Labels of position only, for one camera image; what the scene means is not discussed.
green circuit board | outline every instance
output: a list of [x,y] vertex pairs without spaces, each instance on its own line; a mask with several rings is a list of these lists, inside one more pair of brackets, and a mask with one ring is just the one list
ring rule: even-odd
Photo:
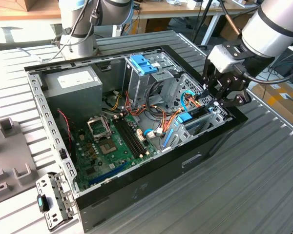
[[[138,129],[138,126],[133,117],[128,115],[124,117],[124,120],[132,125],[132,132],[138,139],[135,131]],[[157,154],[156,149],[146,140],[141,145],[148,152],[147,155],[135,157],[121,137],[113,121],[110,119],[107,122],[112,135],[109,139],[100,139],[99,142],[94,141],[87,125],[81,129],[84,133],[83,140],[81,140],[78,130],[72,132],[76,141],[77,161],[74,163],[77,170],[76,182],[81,191],[88,189],[92,185],[91,182],[96,178],[100,178],[100,176],[103,177],[107,173],[112,173],[112,176],[114,176],[120,171],[135,166]],[[95,128],[96,132],[103,131],[99,125],[96,125]]]

blue plastic clip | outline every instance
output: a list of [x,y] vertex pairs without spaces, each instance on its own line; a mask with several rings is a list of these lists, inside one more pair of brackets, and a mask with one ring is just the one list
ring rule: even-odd
[[149,63],[149,60],[142,55],[132,55],[130,56],[130,59],[143,75],[151,74],[158,71],[158,69],[156,67],[153,67]]

blue cable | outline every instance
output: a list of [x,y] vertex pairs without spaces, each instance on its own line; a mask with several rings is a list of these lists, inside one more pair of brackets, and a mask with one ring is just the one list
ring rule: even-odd
[[153,131],[153,129],[151,129],[151,128],[149,128],[149,129],[146,129],[146,130],[145,130],[145,132],[143,133],[143,135],[145,135],[145,136],[146,136],[148,132],[152,132],[152,131]]
[[129,12],[129,14],[128,14],[128,16],[127,16],[127,18],[126,18],[126,20],[121,24],[121,25],[123,25],[123,24],[125,24],[125,23],[127,23],[127,21],[130,19],[130,27],[128,28],[128,30],[127,30],[127,32],[125,32],[125,34],[124,34],[124,36],[126,36],[126,35],[128,35],[128,32],[130,32],[130,30],[131,30],[131,26],[132,26],[132,16],[133,16],[133,0],[131,1],[131,11]]
[[185,90],[180,97],[180,102],[181,102],[181,106],[184,108],[185,111],[187,111],[186,105],[184,103],[184,95],[185,94],[191,94],[191,95],[195,95],[195,93],[191,90]]
[[125,32],[124,36],[127,36],[128,35],[128,32],[130,32],[130,30],[131,30],[131,26],[132,26],[132,22],[130,22],[130,26],[127,29],[127,32]]
[[128,14],[126,20],[125,20],[123,23],[121,23],[121,25],[123,25],[124,23],[127,23],[128,19],[129,19],[129,18],[130,18],[130,19],[132,18],[132,15],[133,15],[133,0],[131,1],[131,11],[129,12],[129,14]]

metal workbench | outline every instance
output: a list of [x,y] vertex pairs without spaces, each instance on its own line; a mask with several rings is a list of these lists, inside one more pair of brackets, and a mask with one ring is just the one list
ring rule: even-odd
[[[103,54],[124,47],[170,45],[197,71],[204,54],[173,31],[100,39]],[[57,48],[27,49],[42,58]],[[0,52],[0,118],[20,122],[40,176],[58,171],[30,92],[24,66],[38,64],[20,50]],[[293,127],[254,100],[249,118],[215,156],[106,221],[94,234],[265,233],[293,230]],[[0,203],[0,234],[48,233],[35,188]],[[77,219],[55,233],[83,233]]]

red cable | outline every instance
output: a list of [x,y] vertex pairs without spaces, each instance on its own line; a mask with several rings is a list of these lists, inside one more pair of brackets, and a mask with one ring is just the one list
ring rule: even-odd
[[67,130],[68,130],[68,139],[69,139],[69,151],[71,151],[72,140],[70,138],[70,129],[69,129],[68,120],[67,120],[67,117],[64,115],[64,113],[62,111],[58,110],[58,112],[63,116],[63,118],[64,118],[64,120],[66,122]]

